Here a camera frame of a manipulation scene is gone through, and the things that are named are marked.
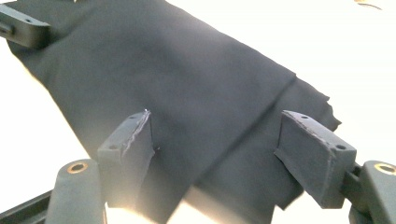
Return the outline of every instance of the white background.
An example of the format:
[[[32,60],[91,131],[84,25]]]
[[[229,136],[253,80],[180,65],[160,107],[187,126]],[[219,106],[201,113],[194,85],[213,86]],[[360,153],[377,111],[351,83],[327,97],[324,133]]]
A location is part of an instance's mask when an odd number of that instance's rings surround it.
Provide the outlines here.
[[[396,17],[386,1],[379,2],[383,11],[352,0],[169,2],[330,96],[334,115],[343,122],[336,133],[358,150],[359,164],[396,164]],[[1,213],[53,188],[59,168],[87,155],[4,39],[0,68]],[[276,209],[273,223],[348,223],[348,209],[349,203],[343,210],[321,210],[305,195],[286,212]],[[121,223],[115,221],[118,212],[110,214],[110,222]],[[213,221],[183,203],[171,222]]]

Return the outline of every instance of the black cloth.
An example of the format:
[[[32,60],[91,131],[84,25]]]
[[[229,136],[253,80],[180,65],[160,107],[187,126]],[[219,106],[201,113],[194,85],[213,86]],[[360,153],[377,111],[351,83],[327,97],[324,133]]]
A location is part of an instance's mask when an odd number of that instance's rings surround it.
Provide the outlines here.
[[[275,204],[302,192],[273,153],[280,111],[339,123],[328,98],[290,70],[163,0],[8,5],[52,26],[45,49],[9,46],[92,158],[125,118],[152,112],[157,151],[136,210],[160,223],[193,183],[270,222]]]

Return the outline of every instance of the dark fabric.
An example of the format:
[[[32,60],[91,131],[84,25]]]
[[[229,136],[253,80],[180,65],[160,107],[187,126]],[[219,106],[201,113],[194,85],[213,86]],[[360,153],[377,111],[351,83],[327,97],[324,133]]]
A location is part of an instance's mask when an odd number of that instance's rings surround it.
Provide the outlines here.
[[[49,90],[92,158],[125,118],[152,112],[158,150],[136,210],[160,223],[198,179],[220,191],[231,184],[224,194],[243,198],[248,210],[271,220],[274,204],[286,206],[301,192],[273,154],[282,106],[305,108],[333,129],[338,124],[328,99],[290,70],[162,0],[8,5],[51,24],[45,49],[9,45]],[[246,155],[262,161],[246,165]],[[246,187],[242,173],[224,172],[230,165],[256,170],[244,179]],[[263,182],[265,189],[249,186]]]

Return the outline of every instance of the white surface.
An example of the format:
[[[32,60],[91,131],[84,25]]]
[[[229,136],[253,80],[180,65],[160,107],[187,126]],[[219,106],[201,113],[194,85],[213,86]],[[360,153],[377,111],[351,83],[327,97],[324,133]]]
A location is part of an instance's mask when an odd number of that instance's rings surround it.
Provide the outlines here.
[[[396,164],[396,17],[391,10],[363,8],[348,0],[169,2],[329,95],[334,115],[343,121],[336,133],[358,150],[358,163]],[[86,154],[46,91],[3,39],[0,66],[1,212],[52,188],[57,170]],[[304,196],[286,212],[276,209],[273,223],[348,223],[348,207],[324,211]],[[185,211],[175,219],[183,215],[203,223]]]

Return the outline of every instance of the round metal object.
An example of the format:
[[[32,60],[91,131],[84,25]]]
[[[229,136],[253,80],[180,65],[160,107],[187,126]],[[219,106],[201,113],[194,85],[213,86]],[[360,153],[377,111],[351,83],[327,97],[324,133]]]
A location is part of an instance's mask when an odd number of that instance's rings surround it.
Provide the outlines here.
[[[386,163],[377,163],[375,169],[387,175],[396,175],[396,167]]]
[[[71,164],[68,168],[67,168],[67,173],[69,174],[78,174],[81,173],[83,171],[85,171],[88,168],[88,164],[85,162],[76,162]]]

